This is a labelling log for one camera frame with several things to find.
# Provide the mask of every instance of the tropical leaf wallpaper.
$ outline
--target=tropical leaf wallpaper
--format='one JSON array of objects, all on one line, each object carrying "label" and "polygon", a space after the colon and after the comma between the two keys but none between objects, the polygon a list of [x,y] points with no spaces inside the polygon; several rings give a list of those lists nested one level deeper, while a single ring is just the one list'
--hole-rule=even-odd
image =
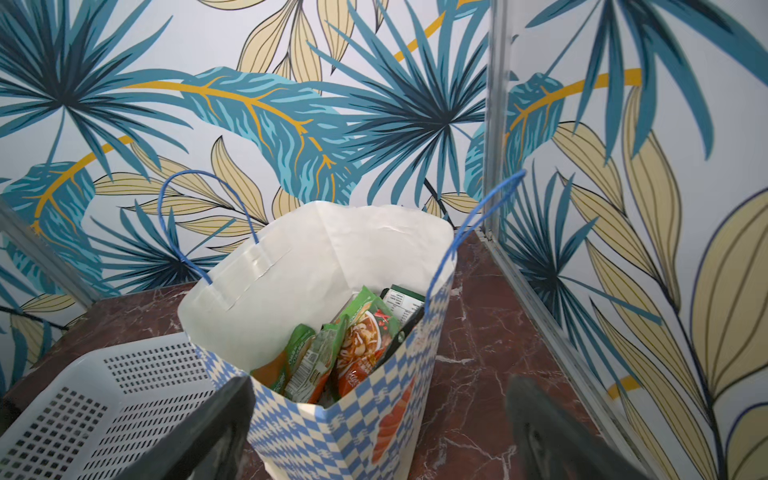
[{"label": "tropical leaf wallpaper", "polygon": [[[485,161],[525,168],[499,243],[658,471],[764,478],[768,7],[513,3],[490,138],[489,0],[3,2],[2,197],[114,296],[196,280],[179,252],[207,270],[248,219],[328,200],[455,223]],[[176,177],[166,236],[157,196],[189,168],[244,208]],[[7,389],[81,307],[2,249]]]},{"label": "tropical leaf wallpaper", "polygon": [[765,478],[768,5],[513,4],[505,135],[477,131],[466,192],[490,141],[529,172],[499,243],[660,475]]},{"label": "tropical leaf wallpaper", "polygon": [[[0,195],[102,296],[198,280],[182,255],[209,270],[249,219],[259,230],[313,200],[461,223],[480,191],[489,8],[2,2]],[[243,206],[209,177],[176,177],[166,236],[157,197],[188,169]],[[2,250],[0,393],[82,313],[13,242]]]}]

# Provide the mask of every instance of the red marble surface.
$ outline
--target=red marble surface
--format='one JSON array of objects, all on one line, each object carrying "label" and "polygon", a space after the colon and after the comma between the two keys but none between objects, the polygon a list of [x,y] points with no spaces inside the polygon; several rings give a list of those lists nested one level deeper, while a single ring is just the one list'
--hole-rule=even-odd
[{"label": "red marble surface", "polygon": [[[17,383],[4,401],[23,410],[73,360],[93,349],[180,331],[176,314],[190,284],[96,303]],[[474,235],[462,246],[451,303],[409,478],[523,478],[504,412],[512,375],[530,376],[597,433],[568,379],[514,292]],[[243,480],[269,476],[246,447]]]}]

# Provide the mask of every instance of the bag handle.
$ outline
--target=bag handle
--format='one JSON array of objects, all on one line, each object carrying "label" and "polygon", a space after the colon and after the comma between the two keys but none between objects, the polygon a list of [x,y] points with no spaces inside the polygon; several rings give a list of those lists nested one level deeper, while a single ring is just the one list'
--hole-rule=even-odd
[{"label": "bag handle", "polygon": [[[451,246],[448,247],[448,251],[445,252],[444,257],[440,261],[440,265],[437,267],[437,272],[435,273],[435,276],[432,278],[432,281],[429,283],[429,288],[427,289],[427,294],[425,296],[426,298],[424,301],[424,316],[429,315],[429,301],[432,298],[432,291],[435,289],[435,284],[437,283],[437,279],[440,276],[440,273],[442,273],[442,269],[445,268],[445,263],[448,262],[448,258],[455,256],[456,252],[458,251],[459,245],[464,243],[464,240],[466,240],[467,237],[469,237],[469,235],[472,234],[475,228],[480,226],[486,218],[490,217],[496,210],[498,210],[504,204],[505,201],[507,201],[509,197],[512,196],[512,194],[515,193],[518,186],[522,182],[523,177],[525,177],[525,170],[520,170],[518,173],[502,181],[499,185],[496,185],[496,187],[493,190],[491,190],[491,193],[486,195],[485,198],[483,198],[480,201],[478,206],[472,209],[472,212],[469,213],[469,215],[467,216],[467,219],[464,220],[464,223],[460,226],[460,228],[458,229],[458,232],[453,238],[453,243],[451,243]],[[480,217],[480,220],[478,220],[474,225],[469,227],[468,226],[469,221],[478,213],[478,211],[481,208],[483,208],[483,206],[485,206],[485,204],[488,203],[497,193],[499,193],[504,189],[508,189],[508,190],[502,194],[501,200],[496,205],[491,207],[490,210],[485,212]]]},{"label": "bag handle", "polygon": [[179,177],[181,175],[187,175],[187,174],[205,175],[206,177],[211,177],[213,179],[218,180],[223,187],[227,188],[232,193],[232,195],[234,195],[235,200],[237,200],[237,203],[239,203],[240,206],[243,208],[243,212],[245,212],[245,219],[248,220],[248,227],[250,228],[250,232],[253,234],[253,241],[255,243],[259,243],[259,237],[256,236],[256,230],[254,230],[253,223],[250,221],[250,215],[248,214],[248,209],[245,208],[245,204],[240,199],[240,195],[238,195],[237,192],[233,190],[232,187],[230,187],[227,182],[225,182],[224,180],[221,180],[216,175],[210,174],[202,170],[182,170],[180,172],[176,172],[175,174],[165,179],[165,182],[163,182],[163,186],[160,187],[160,194],[157,197],[157,219],[160,222],[160,228],[165,233],[165,237],[168,239],[168,245],[174,251],[174,253],[179,256],[181,261],[189,265],[192,270],[199,273],[200,276],[202,276],[205,279],[205,281],[207,281],[208,284],[210,285],[213,283],[213,280],[210,279],[210,277],[208,276],[208,273],[206,273],[205,270],[195,265],[192,262],[192,260],[188,259],[187,256],[181,253],[181,250],[179,250],[176,247],[176,245],[174,245],[174,242],[170,238],[170,232],[168,231],[168,228],[165,226],[165,219],[163,218],[163,199],[165,198],[165,190],[168,188],[168,185],[171,183],[171,181],[174,178]]}]

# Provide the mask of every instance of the shopping bag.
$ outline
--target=shopping bag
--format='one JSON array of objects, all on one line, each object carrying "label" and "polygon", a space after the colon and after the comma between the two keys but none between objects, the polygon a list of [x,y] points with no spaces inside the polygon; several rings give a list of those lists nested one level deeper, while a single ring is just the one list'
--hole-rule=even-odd
[{"label": "shopping bag", "polygon": [[455,236],[420,210],[311,202],[200,272],[178,314],[217,389],[272,361],[298,323],[319,330],[335,319],[363,286],[428,294],[423,320],[395,354],[328,409],[251,378],[248,442],[273,478],[407,478],[468,221]]}]

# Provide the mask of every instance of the white plastic basket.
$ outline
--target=white plastic basket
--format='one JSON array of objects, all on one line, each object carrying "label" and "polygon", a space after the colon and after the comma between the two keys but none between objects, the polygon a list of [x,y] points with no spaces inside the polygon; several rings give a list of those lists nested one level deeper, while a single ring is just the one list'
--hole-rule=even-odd
[{"label": "white plastic basket", "polygon": [[0,437],[0,480],[112,478],[214,391],[186,333],[87,353]]}]

